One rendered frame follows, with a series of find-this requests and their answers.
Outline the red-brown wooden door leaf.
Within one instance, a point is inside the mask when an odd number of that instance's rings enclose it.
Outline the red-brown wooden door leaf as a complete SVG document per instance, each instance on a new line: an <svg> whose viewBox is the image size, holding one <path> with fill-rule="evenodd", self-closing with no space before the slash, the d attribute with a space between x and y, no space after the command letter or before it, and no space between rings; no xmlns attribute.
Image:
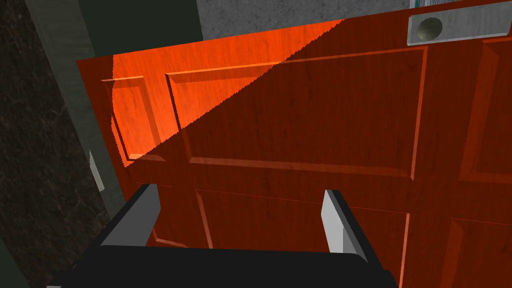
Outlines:
<svg viewBox="0 0 512 288"><path fill-rule="evenodd" d="M407 45L460 0L77 62L145 246L93 288L512 288L512 34ZM329 252L340 191L382 265Z"/></svg>

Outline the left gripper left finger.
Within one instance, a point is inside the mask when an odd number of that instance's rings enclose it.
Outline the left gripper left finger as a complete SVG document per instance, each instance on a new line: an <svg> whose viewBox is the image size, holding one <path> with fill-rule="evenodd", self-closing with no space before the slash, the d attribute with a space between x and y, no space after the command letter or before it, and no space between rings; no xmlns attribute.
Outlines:
<svg viewBox="0 0 512 288"><path fill-rule="evenodd" d="M94 240L94 246L145 246L160 212L157 185L141 185Z"/></svg>

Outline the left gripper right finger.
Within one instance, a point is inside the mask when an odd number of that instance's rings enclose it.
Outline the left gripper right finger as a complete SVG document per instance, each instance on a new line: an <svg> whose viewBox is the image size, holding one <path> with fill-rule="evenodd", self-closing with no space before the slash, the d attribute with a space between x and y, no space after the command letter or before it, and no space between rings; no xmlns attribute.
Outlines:
<svg viewBox="0 0 512 288"><path fill-rule="evenodd" d="M355 254L366 261L370 267L380 270L383 268L340 191L325 190L321 220L330 253Z"/></svg>

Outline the grey metal door knob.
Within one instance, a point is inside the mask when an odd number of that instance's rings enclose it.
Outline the grey metal door knob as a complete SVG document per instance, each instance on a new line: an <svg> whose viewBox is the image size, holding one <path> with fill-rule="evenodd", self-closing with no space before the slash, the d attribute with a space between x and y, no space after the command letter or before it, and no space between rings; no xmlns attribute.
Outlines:
<svg viewBox="0 0 512 288"><path fill-rule="evenodd" d="M411 15L408 46L507 36L512 25L512 1Z"/></svg>

